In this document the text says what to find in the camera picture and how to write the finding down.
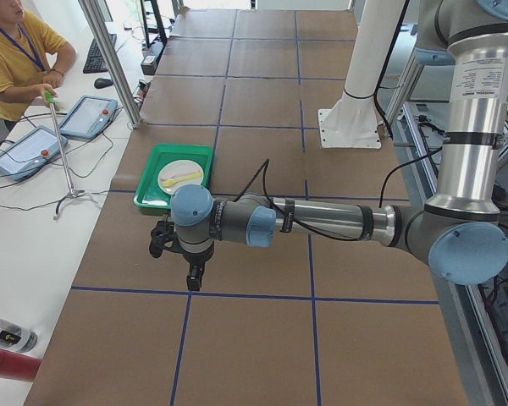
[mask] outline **tablet device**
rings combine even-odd
[[[61,141],[62,145],[68,144],[64,137]],[[40,125],[0,153],[0,173],[12,180],[28,178],[59,152],[57,136]]]
[[[117,106],[114,99],[82,96],[60,124],[60,134],[77,140],[92,140],[108,125]]]

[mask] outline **lanyard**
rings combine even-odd
[[[45,72],[45,66],[43,65],[43,62],[41,61],[40,55],[37,53],[36,48],[34,47],[34,44],[32,43],[32,40],[30,39],[30,36],[26,32],[26,30],[23,28],[22,25],[19,25],[19,28],[22,32],[22,34],[26,37],[28,40],[28,45],[30,46],[30,49],[34,56],[30,55],[16,40],[14,40],[6,31],[0,27],[0,33],[8,38],[9,42],[11,42],[14,46],[16,46],[26,57],[28,57],[42,72]]]

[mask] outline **person's arm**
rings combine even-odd
[[[51,70],[43,76],[43,83],[47,83],[53,88],[62,86],[64,83],[64,76],[74,64],[75,57],[75,49],[69,42],[62,45],[57,52],[57,62],[52,66]]]
[[[40,96],[47,104],[45,98],[46,91],[51,92],[54,96],[57,95],[53,87],[48,83],[23,87],[10,86],[5,91],[0,92],[0,100],[5,103],[24,103],[32,102],[32,100]]]

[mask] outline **brown tile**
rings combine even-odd
[[[295,41],[235,40],[229,76],[297,78]]]
[[[331,203],[378,207],[374,201]],[[377,241],[345,242],[314,236],[312,263],[317,297],[437,300],[426,265]]]
[[[386,174],[399,165],[390,140],[382,139],[379,150],[362,148],[322,148],[320,133],[305,131],[306,179],[311,196],[375,198]],[[386,186],[386,199],[406,199],[400,172]]]
[[[301,102],[305,127],[318,128],[318,110],[333,108],[342,97],[343,80],[302,80]]]
[[[317,303],[323,404],[467,405],[436,305]]]
[[[316,404],[310,302],[195,296],[175,406]]]
[[[142,124],[130,136],[111,189],[137,190],[152,148],[158,144],[206,145],[213,148],[216,127],[172,127]]]
[[[156,74],[225,76],[231,40],[171,38]]]
[[[300,41],[299,48],[302,78],[346,78],[353,42]]]
[[[224,79],[155,76],[141,116],[152,124],[216,125]]]
[[[356,18],[349,11],[298,11],[300,40],[355,40]]]
[[[228,79],[222,124],[299,128],[297,80]]]
[[[134,195],[111,193],[92,232],[73,284],[81,287],[186,290],[188,264],[182,255],[149,254],[159,217],[145,216]]]
[[[241,10],[234,38],[295,39],[295,13],[276,10]]]
[[[272,195],[305,195],[305,175],[299,129],[223,128],[213,161],[213,193],[236,195],[269,158],[267,189]],[[262,193],[262,176],[250,191]]]
[[[70,292],[25,405],[168,403],[185,306],[178,296]]]
[[[235,10],[190,10],[177,16],[172,36],[231,38]]]
[[[276,231],[268,248],[217,242],[205,268],[202,291],[311,296],[307,236]]]

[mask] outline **warning label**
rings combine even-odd
[[[450,102],[498,99],[505,79],[504,58],[487,58],[456,65]]]

